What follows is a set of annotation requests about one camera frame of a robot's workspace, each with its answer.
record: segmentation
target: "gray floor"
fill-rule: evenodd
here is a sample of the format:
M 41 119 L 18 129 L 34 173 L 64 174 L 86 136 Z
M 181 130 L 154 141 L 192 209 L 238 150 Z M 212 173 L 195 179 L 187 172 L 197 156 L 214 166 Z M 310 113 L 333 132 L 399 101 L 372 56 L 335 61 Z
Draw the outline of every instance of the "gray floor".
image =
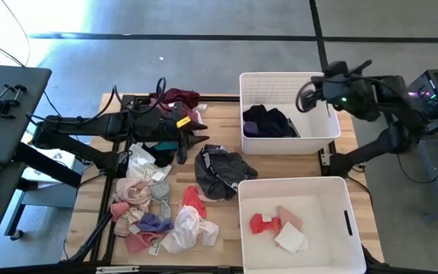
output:
M 7 2 L 25 29 L 34 33 L 314 35 L 308 0 Z M 438 37 L 438 1 L 316 2 L 325 36 Z M 0 31 L 0 46 L 25 60 L 26 42 L 1 3 Z M 64 116 L 93 115 L 102 93 L 113 84 L 123 93 L 150 92 L 165 76 L 170 87 L 237 94 L 242 72 L 320 70 L 314 42 L 32 39 L 30 48 L 30 66 L 52 69 L 47 92 Z M 407 83 L 425 69 L 438 68 L 435 43 L 327 43 L 325 49 L 329 61 L 354 65 L 372 59 L 366 75 L 400 74 Z M 1 54 L 0 60 L 13 65 Z M 46 115 L 52 109 L 42 100 L 36 113 Z M 384 126 L 382 120 L 355 121 L 359 143 L 373 140 Z M 438 142 L 428 147 L 438 168 Z M 416 152 L 402 160 L 411 176 L 426 179 Z M 438 270 L 438 222 L 421 219 L 422 214 L 438 210 L 432 186 L 406 179 L 393 155 L 372 160 L 366 176 L 386 262 Z M 0 228 L 0 258 L 5 257 L 0 267 L 58 261 L 71 212 L 28 207 L 19 227 L 28 237 L 11 242 L 2 233 L 16 200 L 17 195 Z

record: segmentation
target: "clothing tag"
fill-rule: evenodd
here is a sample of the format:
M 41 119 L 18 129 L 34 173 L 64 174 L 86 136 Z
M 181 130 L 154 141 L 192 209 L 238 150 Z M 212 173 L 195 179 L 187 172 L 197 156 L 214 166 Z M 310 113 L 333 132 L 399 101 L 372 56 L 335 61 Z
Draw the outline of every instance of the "clothing tag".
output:
M 155 172 L 155 174 L 153 174 L 151 179 L 156 180 L 156 181 L 160 181 L 163 179 L 163 176 L 165 176 L 165 174 L 161 173 L 160 171 L 157 171 L 157 172 Z
M 136 225 L 131 225 L 128 229 L 133 234 L 137 234 L 139 231 L 141 231 L 141 229 L 139 227 L 137 227 Z
M 197 109 L 197 110 L 200 110 L 200 111 L 207 110 L 207 104 L 199 104 L 199 105 L 196 107 L 196 109 Z
M 263 222 L 270 222 L 271 221 L 271 215 L 262 214 L 262 221 Z
M 160 251 L 160 242 L 161 239 L 154 239 L 153 245 L 148 249 L 148 254 L 153 256 L 158 255 L 158 251 Z
M 145 180 L 151 179 L 153 177 L 153 172 L 154 171 L 151 169 L 145 169 L 143 179 Z
M 145 145 L 149 148 L 153 148 L 155 145 L 158 145 L 158 142 L 145 142 Z
M 190 117 L 187 116 L 176 123 L 176 128 L 179 129 L 179 128 L 183 127 L 184 125 L 186 125 L 187 123 L 189 123 L 190 121 L 191 121 Z

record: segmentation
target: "white storage basket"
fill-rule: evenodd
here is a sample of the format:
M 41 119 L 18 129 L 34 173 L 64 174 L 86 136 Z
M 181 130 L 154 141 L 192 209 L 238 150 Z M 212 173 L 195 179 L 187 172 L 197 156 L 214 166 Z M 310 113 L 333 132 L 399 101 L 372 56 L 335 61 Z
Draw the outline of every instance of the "white storage basket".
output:
M 304 155 L 316 153 L 341 130 L 334 108 L 325 102 L 308 113 L 295 107 L 299 89 L 320 72 L 249 72 L 240 76 L 241 147 L 247 155 Z M 253 105 L 278 108 L 290 118 L 300 138 L 249 138 L 243 133 L 243 112 Z
M 340 177 L 246 180 L 240 183 L 241 242 L 245 274 L 358 274 L 366 263 L 346 182 Z M 252 234 L 255 213 L 277 215 L 283 206 L 299 217 L 308 249 L 289 253 L 275 234 Z

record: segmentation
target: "wooden tabletop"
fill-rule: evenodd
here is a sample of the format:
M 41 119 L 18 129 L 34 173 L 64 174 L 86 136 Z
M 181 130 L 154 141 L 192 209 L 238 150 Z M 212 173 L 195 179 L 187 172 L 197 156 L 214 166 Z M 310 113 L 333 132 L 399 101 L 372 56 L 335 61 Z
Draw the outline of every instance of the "wooden tabletop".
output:
M 109 99 L 109 94 L 103 95 L 101 107 Z M 224 145 L 230 151 L 241 152 L 240 143 L 240 108 L 237 102 L 207 102 L 206 111 L 201 112 L 204 124 L 208 129 L 202 135 L 211 138 L 209 144 Z M 119 111 L 119 103 L 114 100 L 107 112 Z M 345 153 L 357 147 L 351 116 L 348 113 L 338 113 L 341 126 L 341 137 L 335 144 L 338 152 Z M 91 146 L 101 151 L 111 151 L 112 143 L 100 137 L 94 137 Z M 172 170 L 167 179 L 170 182 L 170 207 L 172 218 L 175 218 L 183 192 L 188 186 L 198 185 L 195 182 L 195 156 L 203 144 L 189 150 L 189 158 L 184 165 L 172 164 Z M 279 177 L 314 177 L 320 176 L 319 159 L 314 155 L 243 155 L 244 160 L 259 172 L 259 179 Z M 93 177 L 97 170 L 89 169 L 82 180 Z M 366 183 L 363 174 L 351 171 L 353 178 Z M 105 178 L 94 180 L 79 189 L 75 203 L 70 228 L 68 230 L 66 250 L 73 255 L 86 241 L 97 223 Z M 357 228 L 363 245 L 380 261 L 383 261 L 378 231 L 370 205 L 368 194 L 355 183 L 347 180 L 351 203 L 354 208 Z M 242 266 L 240 217 L 237 196 L 224 202 L 206 202 L 207 220 L 219 226 L 219 236 L 215 246 L 204 247 L 198 243 L 192 249 L 182 253 L 171 254 L 164 248 L 157 256 L 147 251 L 129 254 L 123 238 L 117 237 L 114 245 L 112 264 L 114 265 L 168 265 L 168 266 Z M 151 203 L 151 211 L 159 212 L 159 204 Z M 103 233 L 100 256 L 106 249 L 109 225 Z

